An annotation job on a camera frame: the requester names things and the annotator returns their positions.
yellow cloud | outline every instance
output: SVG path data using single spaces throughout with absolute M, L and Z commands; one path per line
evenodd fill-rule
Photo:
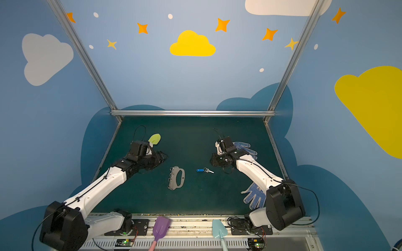
M 335 92 L 377 144 L 402 159 L 402 71 L 380 66 L 359 77 L 345 75 Z
M 183 31 L 177 39 L 177 43 L 170 46 L 170 53 L 176 56 L 212 56 L 216 49 L 203 35 L 194 31 Z

glove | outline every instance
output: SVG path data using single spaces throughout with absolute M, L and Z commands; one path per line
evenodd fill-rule
M 233 145 L 238 150 L 240 150 L 240 149 L 246 150 L 253 157 L 253 159 L 257 159 L 257 156 L 256 156 L 257 152 L 248 148 L 251 146 L 250 144 L 244 143 L 244 142 L 233 142 Z
M 248 187 L 246 191 L 242 191 L 242 194 L 249 193 L 243 200 L 244 203 L 250 203 L 250 209 L 254 210 L 263 207 L 267 196 L 254 182 Z

white cloud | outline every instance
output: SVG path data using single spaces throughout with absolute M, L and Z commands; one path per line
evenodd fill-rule
M 40 86 L 59 70 L 63 69 L 74 56 L 67 43 L 61 43 L 52 35 L 26 34 L 23 38 L 23 53 L 28 63 L 24 74 L 33 86 Z
M 254 15 L 309 16 L 316 0 L 246 0 L 246 10 Z M 320 15 L 332 0 L 324 0 Z

shovel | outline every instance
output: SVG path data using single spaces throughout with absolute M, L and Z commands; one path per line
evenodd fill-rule
M 166 232 L 169 229 L 169 226 L 170 226 L 170 220 L 168 218 L 162 216 L 158 216 L 156 218 L 154 229 L 152 230 L 152 233 L 155 236 L 155 240 L 152 242 L 152 245 L 148 251 L 153 251 L 155 249 L 157 241 L 165 237 Z
M 212 221 L 212 235 L 214 238 L 221 239 L 223 251 L 228 251 L 228 247 L 226 246 L 226 242 L 224 240 L 224 237 L 228 235 L 228 231 L 220 220 Z

gray metal plate with rings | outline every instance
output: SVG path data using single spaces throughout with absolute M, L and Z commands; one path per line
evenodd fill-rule
M 184 170 L 179 168 L 178 166 L 171 167 L 170 170 L 172 172 L 170 173 L 168 188 L 170 190 L 175 190 L 176 188 L 181 188 L 184 184 L 184 177 L 185 177 Z M 177 185 L 176 176 L 180 171 L 181 171 L 181 179 L 180 179 L 181 182 L 180 182 L 180 185 Z

